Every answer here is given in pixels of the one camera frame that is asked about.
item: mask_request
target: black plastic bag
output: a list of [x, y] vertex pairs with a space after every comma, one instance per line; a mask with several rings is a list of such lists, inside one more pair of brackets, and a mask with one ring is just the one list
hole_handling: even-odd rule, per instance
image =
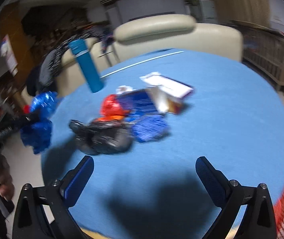
[[114, 154], [127, 151], [133, 137], [121, 121], [92, 121], [84, 124], [71, 120], [69, 127], [76, 134], [78, 148], [89, 155]]

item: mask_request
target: round table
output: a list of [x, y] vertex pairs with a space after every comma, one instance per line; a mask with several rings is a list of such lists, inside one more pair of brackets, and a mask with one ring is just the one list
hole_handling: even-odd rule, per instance
[[[178, 51], [141, 55], [102, 75]], [[97, 93], [84, 84], [66, 96], [51, 118], [51, 146], [41, 158], [45, 184], [61, 179], [84, 156], [75, 146], [69, 121], [99, 117], [107, 95], [120, 85], [144, 88], [139, 77], [154, 71], [195, 87], [195, 92], [180, 115], [166, 114], [168, 136], [135, 142], [125, 153], [93, 156], [92, 177], [69, 209], [78, 224], [114, 239], [202, 238], [220, 209], [195, 172], [199, 156], [242, 185], [266, 183], [275, 203], [284, 188], [283, 104], [274, 89], [245, 65], [194, 51], [113, 73]], [[234, 226], [244, 210], [242, 206]]]

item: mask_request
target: beige sofa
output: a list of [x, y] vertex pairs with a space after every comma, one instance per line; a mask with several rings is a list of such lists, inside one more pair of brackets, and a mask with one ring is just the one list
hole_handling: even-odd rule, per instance
[[[114, 31], [115, 42], [102, 54], [102, 42], [86, 39], [98, 72], [132, 57], [165, 48], [188, 49], [241, 61], [243, 38], [234, 28], [197, 23], [189, 15], [161, 15], [125, 23]], [[70, 50], [62, 57], [64, 71], [56, 78], [58, 93], [66, 96], [85, 83]]]

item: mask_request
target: white rod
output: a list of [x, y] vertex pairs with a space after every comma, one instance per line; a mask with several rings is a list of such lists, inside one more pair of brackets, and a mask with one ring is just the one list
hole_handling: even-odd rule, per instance
[[173, 53], [161, 55], [161, 56], [158, 56], [158, 57], [149, 58], [149, 59], [147, 59], [147, 60], [143, 60], [143, 61], [140, 61], [140, 62], [131, 64], [131, 65], [129, 65], [129, 66], [123, 67], [123, 68], [121, 68], [121, 69], [118, 69], [118, 70], [116, 70], [116, 71], [113, 71], [113, 72], [111, 72], [111, 73], [108, 73], [108, 74], [102, 76], [101, 78], [105, 78], [105, 77], [107, 77], [107, 76], [109, 76], [109, 75], [112, 75], [112, 74], [114, 74], [114, 73], [116, 73], [116, 72], [122, 71], [122, 70], [124, 70], [124, 69], [130, 68], [130, 67], [133, 67], [133, 66], [142, 64], [142, 63], [149, 62], [149, 61], [154, 60], [154, 59], [158, 59], [158, 58], [162, 58], [162, 57], [167, 57], [167, 56], [171, 56], [171, 55], [175, 55], [175, 54], [180, 54], [180, 53], [183, 53], [183, 52], [184, 52], [184, 51], [177, 51], [177, 52], [173, 52]]

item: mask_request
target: poster on door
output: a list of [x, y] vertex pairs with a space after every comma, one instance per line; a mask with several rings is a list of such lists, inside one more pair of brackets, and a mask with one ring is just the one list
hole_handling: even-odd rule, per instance
[[16, 68], [18, 62], [15, 59], [15, 54], [13, 53], [8, 35], [6, 35], [1, 42], [0, 55], [5, 58], [10, 73], [15, 76], [18, 73], [18, 69]]

